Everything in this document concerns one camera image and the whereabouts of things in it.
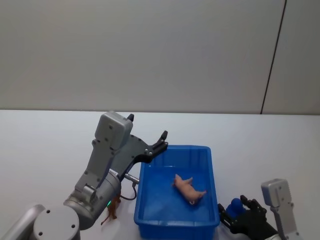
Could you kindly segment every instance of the robotic hand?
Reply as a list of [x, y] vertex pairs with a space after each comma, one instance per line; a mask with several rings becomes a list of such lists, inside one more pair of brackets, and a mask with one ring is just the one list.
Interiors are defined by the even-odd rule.
[[126, 178], [139, 180], [128, 172], [136, 163], [150, 163], [164, 152], [167, 131], [153, 145], [131, 135], [134, 115], [127, 118], [109, 111], [100, 117], [89, 163], [74, 191], [62, 206], [45, 210], [42, 205], [29, 209], [1, 240], [79, 240], [80, 230], [90, 228]]
[[244, 195], [232, 200], [227, 210], [218, 205], [221, 222], [231, 233], [245, 234], [252, 240], [303, 240], [297, 230], [288, 181], [276, 178], [262, 183], [261, 189], [265, 204], [274, 213], [277, 231], [267, 222], [267, 210]]

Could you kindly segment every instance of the table surface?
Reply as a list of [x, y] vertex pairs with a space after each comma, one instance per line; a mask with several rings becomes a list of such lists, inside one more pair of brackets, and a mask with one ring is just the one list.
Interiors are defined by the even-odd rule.
[[[0, 110], [0, 236], [33, 203], [62, 204], [92, 152], [103, 112]], [[202, 145], [212, 151], [218, 202], [227, 206], [244, 194], [264, 207], [260, 184], [289, 181], [298, 230], [318, 235], [320, 215], [320, 116], [135, 113], [132, 134], [153, 144], [163, 132], [172, 145]], [[140, 165], [131, 172], [138, 176]], [[122, 194], [131, 196], [130, 182]], [[81, 232], [83, 240], [140, 239], [135, 201], [122, 201], [118, 219]], [[268, 221], [275, 226], [272, 213]], [[229, 239], [219, 228], [215, 239]]]

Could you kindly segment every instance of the toy pig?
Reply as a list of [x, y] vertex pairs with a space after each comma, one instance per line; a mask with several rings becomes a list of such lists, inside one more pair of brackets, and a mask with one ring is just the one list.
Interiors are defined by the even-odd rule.
[[182, 180], [182, 178], [176, 174], [172, 185], [180, 191], [180, 193], [191, 205], [194, 205], [207, 193], [207, 191], [196, 191], [191, 186], [192, 179], [193, 178], [191, 177], [187, 180]]

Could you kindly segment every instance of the blue tray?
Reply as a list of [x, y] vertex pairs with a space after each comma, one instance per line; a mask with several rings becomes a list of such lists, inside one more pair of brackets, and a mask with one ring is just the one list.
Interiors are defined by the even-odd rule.
[[[193, 177], [207, 193], [190, 205], [172, 183]], [[171, 145], [150, 164], [141, 164], [134, 222], [144, 239], [212, 240], [219, 225], [211, 151], [206, 146]]]

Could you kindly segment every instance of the brown toy animal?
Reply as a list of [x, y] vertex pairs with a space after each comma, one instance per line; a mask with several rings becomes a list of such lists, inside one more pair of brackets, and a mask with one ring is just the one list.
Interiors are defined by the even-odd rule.
[[118, 205], [121, 203], [120, 195], [121, 195], [121, 192], [119, 194], [117, 194], [112, 199], [111, 203], [107, 206], [108, 215], [107, 215], [106, 219], [101, 222], [101, 225], [104, 224], [104, 222], [107, 221], [110, 216], [112, 219], [117, 219], [116, 209], [117, 209]]
[[182, 178], [176, 174], [172, 185], [180, 191], [191, 205], [194, 205], [207, 193], [207, 191], [196, 191], [191, 186], [191, 183], [192, 177], [187, 180], [182, 180]]

